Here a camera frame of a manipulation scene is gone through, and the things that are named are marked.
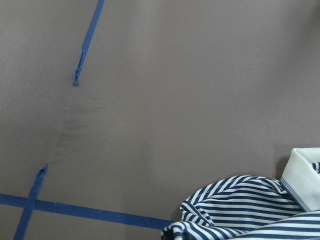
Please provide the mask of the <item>navy white striped polo shirt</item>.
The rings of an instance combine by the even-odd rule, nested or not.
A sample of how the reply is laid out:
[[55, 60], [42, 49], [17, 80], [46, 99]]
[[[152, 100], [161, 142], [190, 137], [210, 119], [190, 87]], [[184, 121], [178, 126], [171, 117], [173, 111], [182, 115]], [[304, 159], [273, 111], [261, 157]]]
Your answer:
[[163, 240], [317, 240], [320, 150], [294, 148], [280, 179], [238, 175], [203, 187], [180, 206]]

